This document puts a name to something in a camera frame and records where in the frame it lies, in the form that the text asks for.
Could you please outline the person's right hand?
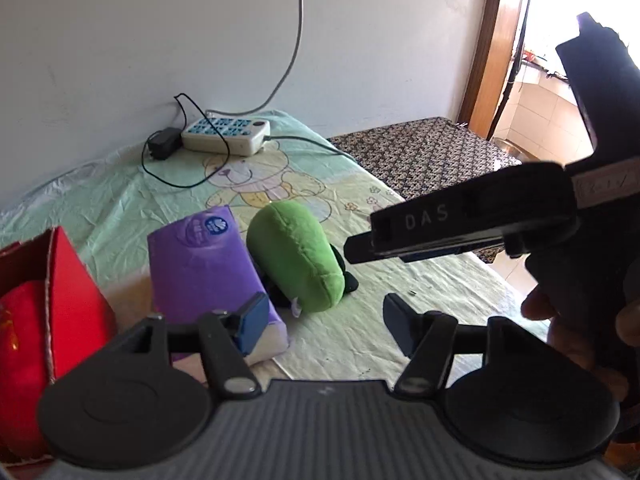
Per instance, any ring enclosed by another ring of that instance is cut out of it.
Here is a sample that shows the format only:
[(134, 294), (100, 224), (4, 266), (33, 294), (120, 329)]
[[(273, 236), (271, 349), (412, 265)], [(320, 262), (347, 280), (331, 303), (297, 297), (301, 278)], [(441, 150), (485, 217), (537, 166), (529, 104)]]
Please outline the person's right hand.
[(602, 327), (614, 335), (613, 348), (605, 348), (596, 333), (578, 330), (560, 315), (541, 287), (535, 287), (521, 305), (524, 318), (550, 323), (547, 344), (578, 366), (592, 373), (611, 391), (622, 407), (614, 440), (620, 444), (639, 442), (639, 299), (626, 304), (616, 318)]

